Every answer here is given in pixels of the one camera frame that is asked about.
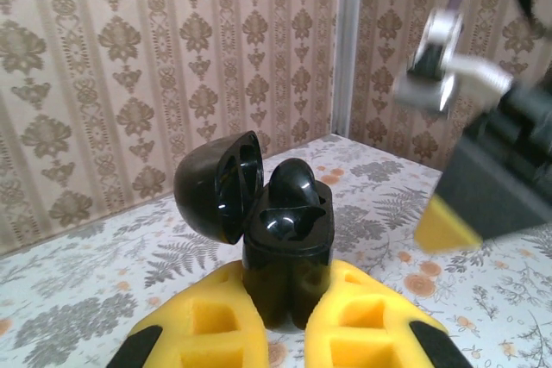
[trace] yellow foam block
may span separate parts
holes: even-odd
[[[437,194],[417,225],[414,240],[426,253],[480,247],[482,239]]]
[[[404,296],[334,260],[331,283],[305,330],[305,368],[433,368],[411,331],[422,321],[447,333]]]
[[[235,261],[171,298],[138,322],[163,331],[144,368],[268,368],[267,333]]]

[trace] open case lid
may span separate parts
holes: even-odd
[[[174,198],[195,232],[234,245],[262,190],[263,176],[257,135],[235,134],[186,155],[174,175]]]

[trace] table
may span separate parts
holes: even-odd
[[[412,232],[440,173],[336,135],[265,161],[307,161],[334,194],[335,258],[433,315],[474,368],[552,366],[552,231],[423,254]],[[105,367],[145,315],[241,257],[193,233],[172,196],[0,260],[0,365]],[[269,334],[272,368],[302,334]]]

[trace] yellow gripper pad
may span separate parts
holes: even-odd
[[[307,322],[306,368],[471,368],[443,325],[356,267],[334,260]],[[267,331],[228,263],[130,331],[108,368],[268,368]]]
[[[267,331],[230,262],[138,322],[108,368],[268,368]]]

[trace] damask wallpaper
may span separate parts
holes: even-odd
[[[449,120],[438,120],[394,104],[391,86],[415,52],[429,12],[447,1],[361,0],[350,138],[435,168],[446,164],[477,109],[460,99]],[[546,23],[552,22],[549,3],[536,0],[536,14]],[[533,82],[545,73],[552,42],[528,30],[515,0],[464,0],[462,12],[459,52],[491,59]]]
[[[160,196],[253,129],[329,131],[337,0],[0,0],[0,253]]]

